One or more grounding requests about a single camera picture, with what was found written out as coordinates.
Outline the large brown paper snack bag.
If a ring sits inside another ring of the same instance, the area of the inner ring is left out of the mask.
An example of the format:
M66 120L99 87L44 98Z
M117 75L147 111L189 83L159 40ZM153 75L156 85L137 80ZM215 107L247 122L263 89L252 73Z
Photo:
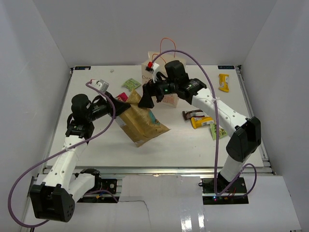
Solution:
M115 119L136 147L169 131L168 127L156 119L150 109L138 107L140 100L139 93L133 90L126 101L130 107Z

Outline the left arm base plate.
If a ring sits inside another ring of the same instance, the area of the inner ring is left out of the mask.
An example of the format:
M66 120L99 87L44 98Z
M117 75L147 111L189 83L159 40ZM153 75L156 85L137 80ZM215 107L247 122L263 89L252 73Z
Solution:
M117 190L117 179L98 179L98 189L107 190L112 194Z

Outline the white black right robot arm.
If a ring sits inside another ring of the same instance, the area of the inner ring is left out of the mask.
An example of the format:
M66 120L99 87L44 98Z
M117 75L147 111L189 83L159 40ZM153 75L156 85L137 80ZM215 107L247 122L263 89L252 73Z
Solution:
M210 116L216 128L224 129L230 140L226 145L227 159L221 171L214 171L214 193L219 196L236 186L236 180L247 167L246 161L261 144L261 122L253 116L248 118L230 108L215 97L213 87L207 87L197 78L189 78L183 64L174 60L165 65L162 74L159 64L148 62L145 70L152 75L142 86L140 108L154 108L153 97L161 102L165 95L176 94L180 99Z

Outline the red foil snack packet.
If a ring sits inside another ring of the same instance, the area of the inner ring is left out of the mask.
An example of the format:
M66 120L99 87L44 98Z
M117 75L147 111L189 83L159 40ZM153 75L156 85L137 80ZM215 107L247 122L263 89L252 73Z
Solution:
M122 102L126 102L128 100L128 96L125 92L122 92L117 96L117 99Z

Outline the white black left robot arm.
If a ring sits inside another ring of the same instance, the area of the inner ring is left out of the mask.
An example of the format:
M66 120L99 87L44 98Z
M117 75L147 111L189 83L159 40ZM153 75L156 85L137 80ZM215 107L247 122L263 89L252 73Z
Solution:
M31 187L30 198L34 216L39 219L68 222L72 218L75 204L87 191L101 190L102 181L98 173L81 172L71 180L77 161L87 147L94 132L93 122L105 115L112 118L130 108L129 103L113 98L96 96L90 101L85 94L77 94L71 100L71 111L67 119L65 141L60 154L48 175L40 184Z

